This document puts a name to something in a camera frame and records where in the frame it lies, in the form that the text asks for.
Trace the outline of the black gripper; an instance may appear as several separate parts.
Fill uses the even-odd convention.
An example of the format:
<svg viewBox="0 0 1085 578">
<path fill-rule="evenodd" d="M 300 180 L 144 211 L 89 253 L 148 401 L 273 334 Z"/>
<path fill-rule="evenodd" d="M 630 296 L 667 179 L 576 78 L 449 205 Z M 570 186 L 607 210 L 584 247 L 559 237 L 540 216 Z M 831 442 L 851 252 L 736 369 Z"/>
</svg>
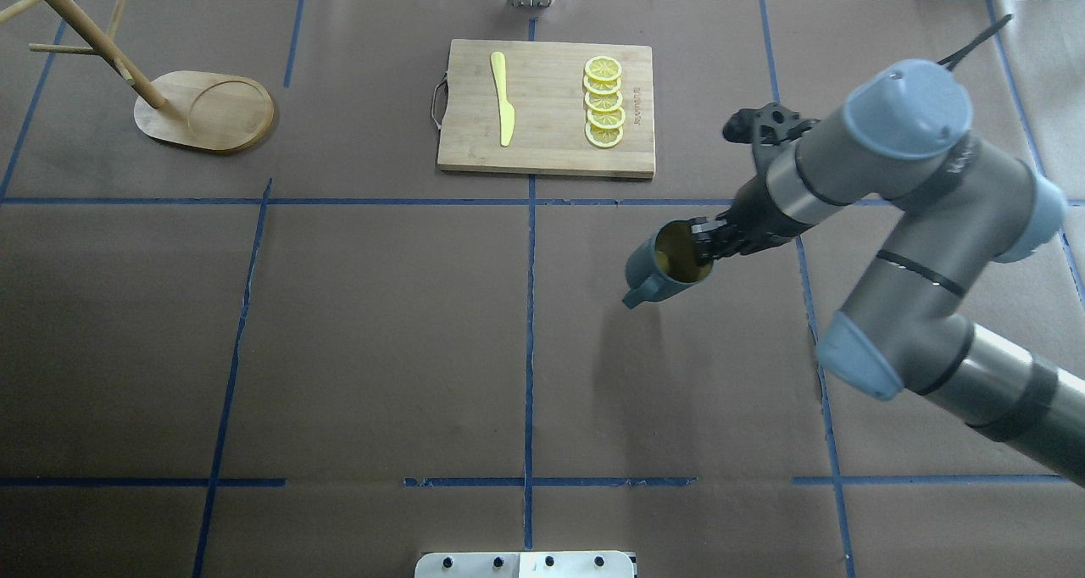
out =
<svg viewBox="0 0 1085 578">
<path fill-rule="evenodd" d="M 806 224 L 794 221 L 776 206 L 762 175 L 739 189 L 726 211 L 715 219 L 695 216 L 688 227 L 694 237 L 697 265 L 779 247 L 806 232 Z"/>
</svg>

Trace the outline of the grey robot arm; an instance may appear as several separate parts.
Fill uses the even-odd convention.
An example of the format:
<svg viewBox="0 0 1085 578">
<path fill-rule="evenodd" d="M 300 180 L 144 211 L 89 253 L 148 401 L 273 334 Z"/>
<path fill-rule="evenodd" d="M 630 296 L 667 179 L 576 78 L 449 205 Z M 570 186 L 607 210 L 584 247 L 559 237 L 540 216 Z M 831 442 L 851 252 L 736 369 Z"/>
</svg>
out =
<svg viewBox="0 0 1085 578">
<path fill-rule="evenodd" d="M 818 123 L 800 119 L 755 159 L 732 205 L 688 222 L 699 264 L 781 246 L 872 193 L 899 209 L 816 343 L 818 362 L 888 402 L 908 390 L 992 442 L 1082 484 L 1082 380 L 969 320 L 990 264 L 1060 231 L 1065 193 L 972 129 L 945 65 L 906 59 Z"/>
</svg>

